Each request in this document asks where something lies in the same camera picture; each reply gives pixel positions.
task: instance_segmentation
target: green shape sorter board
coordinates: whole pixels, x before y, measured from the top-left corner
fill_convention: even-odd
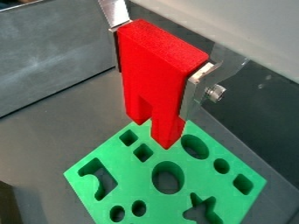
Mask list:
[[[185,213],[199,204],[209,223],[239,224],[267,183],[191,121],[169,150],[151,121],[131,122],[64,176],[97,224],[195,224]]]

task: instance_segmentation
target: star-shaped hole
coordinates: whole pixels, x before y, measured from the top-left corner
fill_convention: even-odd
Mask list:
[[[191,194],[192,208],[183,213],[185,220],[196,221],[197,224],[223,224],[220,217],[213,212],[216,199],[213,197],[201,200],[200,197]]]

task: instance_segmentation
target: red plastic block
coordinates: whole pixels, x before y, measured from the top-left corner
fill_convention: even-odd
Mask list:
[[[208,54],[143,19],[117,29],[117,43],[127,115],[139,125],[152,117],[152,138],[168,149],[183,133],[185,81]]]

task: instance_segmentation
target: square hole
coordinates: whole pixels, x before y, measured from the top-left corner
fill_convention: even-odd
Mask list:
[[[125,146],[129,146],[137,139],[137,136],[135,132],[129,129],[120,137],[119,139],[124,143]]]
[[[252,188],[253,188],[253,184],[252,182],[248,180],[248,178],[239,174],[237,177],[233,180],[233,186],[239,189],[239,191],[244,194],[248,195]]]
[[[153,152],[144,143],[135,149],[135,156],[141,162],[144,162],[152,155]]]

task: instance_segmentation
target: circular hole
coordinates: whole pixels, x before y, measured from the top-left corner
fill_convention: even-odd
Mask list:
[[[229,172],[229,164],[228,164],[228,162],[223,158],[217,158],[215,160],[213,168],[221,174],[225,174],[225,173]]]
[[[181,137],[181,147],[185,152],[197,159],[205,159],[209,156],[209,150],[205,143],[192,135]]]
[[[145,214],[145,203],[137,200],[132,205],[132,213],[135,216],[141,217]]]
[[[153,186],[160,193],[177,193],[183,188],[183,169],[173,162],[161,162],[153,168],[152,181]]]
[[[121,206],[113,206],[109,211],[109,219],[113,222],[120,222],[125,217],[125,210]]]

